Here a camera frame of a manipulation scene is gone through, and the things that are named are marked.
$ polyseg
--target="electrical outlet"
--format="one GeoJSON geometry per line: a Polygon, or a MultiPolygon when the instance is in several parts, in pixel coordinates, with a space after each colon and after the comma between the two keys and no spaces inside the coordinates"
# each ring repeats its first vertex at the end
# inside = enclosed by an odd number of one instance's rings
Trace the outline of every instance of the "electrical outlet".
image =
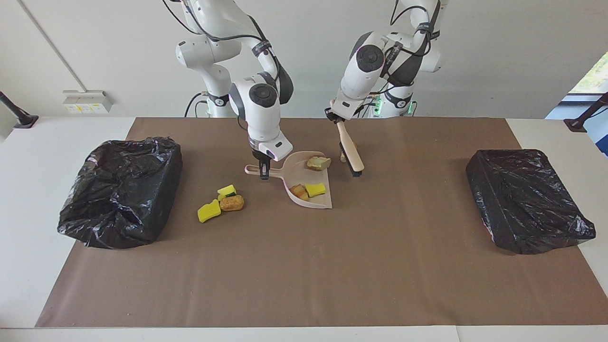
{"type": "Polygon", "coordinates": [[[64,91],[66,100],[63,105],[71,114],[108,114],[112,102],[103,91],[64,91]]]}
{"type": "Polygon", "coordinates": [[[65,101],[63,101],[63,106],[66,107],[68,113],[70,114],[81,114],[82,111],[76,105],[76,102],[78,102],[78,98],[68,97],[65,101]]]}

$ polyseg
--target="wooden brush handle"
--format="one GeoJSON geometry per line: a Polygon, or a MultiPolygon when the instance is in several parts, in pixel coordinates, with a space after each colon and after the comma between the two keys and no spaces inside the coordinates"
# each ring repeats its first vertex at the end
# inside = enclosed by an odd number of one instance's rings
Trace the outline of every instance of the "wooden brush handle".
{"type": "Polygon", "coordinates": [[[346,131],[346,127],[344,127],[344,122],[340,121],[336,125],[338,126],[338,131],[340,132],[340,142],[342,143],[342,148],[344,148],[344,153],[348,158],[348,163],[355,172],[363,171],[365,166],[363,165],[363,161],[361,161],[357,148],[354,146],[353,140],[346,131]]]}

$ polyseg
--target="dustpan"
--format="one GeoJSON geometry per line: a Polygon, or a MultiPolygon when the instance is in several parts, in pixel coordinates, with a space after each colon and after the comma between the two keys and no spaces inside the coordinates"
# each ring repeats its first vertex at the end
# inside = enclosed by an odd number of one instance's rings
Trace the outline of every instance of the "dustpan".
{"type": "MultiPolygon", "coordinates": [[[[285,191],[289,195],[289,198],[298,205],[306,208],[313,209],[331,209],[331,194],[330,194],[330,180],[327,175],[327,170],[314,171],[306,167],[306,162],[314,156],[325,156],[322,152],[315,151],[301,151],[295,152],[289,155],[283,167],[281,169],[270,169],[269,175],[273,178],[280,178],[283,180],[285,191]],[[323,183],[325,186],[325,194],[315,196],[304,201],[296,197],[289,190],[290,187],[298,184],[319,184],[323,183]]],[[[247,165],[245,167],[245,173],[248,175],[260,175],[259,166],[247,165]]]]}

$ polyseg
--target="black garbage bag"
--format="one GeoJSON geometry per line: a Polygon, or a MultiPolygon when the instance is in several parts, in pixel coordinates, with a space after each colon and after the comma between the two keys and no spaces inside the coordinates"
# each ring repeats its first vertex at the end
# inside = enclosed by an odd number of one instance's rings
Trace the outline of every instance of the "black garbage bag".
{"type": "Polygon", "coordinates": [[[539,150],[480,150],[466,167],[492,241],[517,254],[539,254],[595,238],[539,150]]]}
{"type": "Polygon", "coordinates": [[[153,243],[167,223],[181,171],[181,149],[170,138],[105,142],[80,169],[57,231],[87,247],[153,243]]]}

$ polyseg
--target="table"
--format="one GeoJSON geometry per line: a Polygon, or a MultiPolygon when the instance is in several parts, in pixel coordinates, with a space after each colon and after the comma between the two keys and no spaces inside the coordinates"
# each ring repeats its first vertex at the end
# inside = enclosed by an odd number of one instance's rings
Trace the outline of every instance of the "table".
{"type": "MultiPolygon", "coordinates": [[[[49,229],[67,197],[83,158],[100,142],[124,139],[133,118],[42,118],[32,130],[14,131],[0,144],[0,330],[2,341],[82,340],[83,337],[135,340],[404,340],[482,341],[492,337],[525,341],[579,334],[604,341],[608,326],[595,327],[346,327],[255,329],[28,329],[34,326],[72,247],[73,240],[49,229]],[[61,168],[53,167],[61,160],[61,168]]],[[[598,238],[581,251],[604,291],[608,290],[608,224],[605,189],[608,159],[585,134],[561,121],[508,120],[523,148],[544,151],[583,213],[596,223],[598,238]]]]}

